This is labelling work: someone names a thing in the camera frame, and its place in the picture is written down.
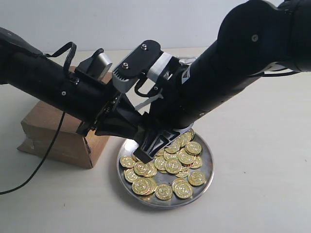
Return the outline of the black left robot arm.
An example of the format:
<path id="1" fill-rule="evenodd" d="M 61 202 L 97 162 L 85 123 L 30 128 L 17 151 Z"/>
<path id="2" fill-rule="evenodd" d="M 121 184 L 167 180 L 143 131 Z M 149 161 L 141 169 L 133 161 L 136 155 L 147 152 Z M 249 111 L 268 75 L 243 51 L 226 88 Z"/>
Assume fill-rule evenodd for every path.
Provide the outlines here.
<path id="1" fill-rule="evenodd" d="M 77 132 L 135 140 L 144 162 L 168 146 L 194 121 L 181 104 L 185 66 L 158 42 L 145 40 L 107 73 L 104 50 L 96 50 L 74 71 L 76 45 L 43 53 L 15 33 L 0 30 L 0 82 L 10 84 L 79 119 Z"/>

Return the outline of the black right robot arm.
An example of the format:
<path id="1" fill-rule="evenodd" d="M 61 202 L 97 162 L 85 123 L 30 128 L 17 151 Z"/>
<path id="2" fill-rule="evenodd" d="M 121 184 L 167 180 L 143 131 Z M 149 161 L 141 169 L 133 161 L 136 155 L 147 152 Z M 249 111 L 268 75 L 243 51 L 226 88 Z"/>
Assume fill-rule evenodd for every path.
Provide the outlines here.
<path id="1" fill-rule="evenodd" d="M 217 40 L 191 65 L 170 72 L 144 128 L 149 133 L 187 128 L 267 70 L 282 68 L 311 69 L 311 3 L 249 0 L 226 15 Z"/>

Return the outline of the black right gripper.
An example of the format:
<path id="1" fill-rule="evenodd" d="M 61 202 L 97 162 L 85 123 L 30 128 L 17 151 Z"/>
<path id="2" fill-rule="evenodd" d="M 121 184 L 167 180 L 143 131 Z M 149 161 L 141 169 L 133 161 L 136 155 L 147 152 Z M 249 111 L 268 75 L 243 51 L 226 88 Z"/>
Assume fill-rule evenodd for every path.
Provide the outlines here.
<path id="1" fill-rule="evenodd" d="M 148 129 L 133 154 L 143 163 L 152 161 L 164 147 L 189 131 L 192 123 L 219 106 L 219 66 L 213 61 L 177 65 L 167 81 L 161 81 L 162 96 L 143 115 Z"/>

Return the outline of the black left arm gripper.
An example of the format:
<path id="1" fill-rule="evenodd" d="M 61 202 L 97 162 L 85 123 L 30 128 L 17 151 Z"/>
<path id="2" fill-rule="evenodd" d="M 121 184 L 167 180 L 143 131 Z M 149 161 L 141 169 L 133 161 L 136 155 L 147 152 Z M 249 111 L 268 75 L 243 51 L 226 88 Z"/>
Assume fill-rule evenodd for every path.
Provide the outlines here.
<path id="1" fill-rule="evenodd" d="M 126 94 L 118 91 L 112 81 L 105 85 L 104 102 L 93 122 L 82 121 L 77 133 L 86 136 L 94 131 L 96 136 L 117 136 L 141 143 L 144 129 L 142 115 L 134 108 Z"/>

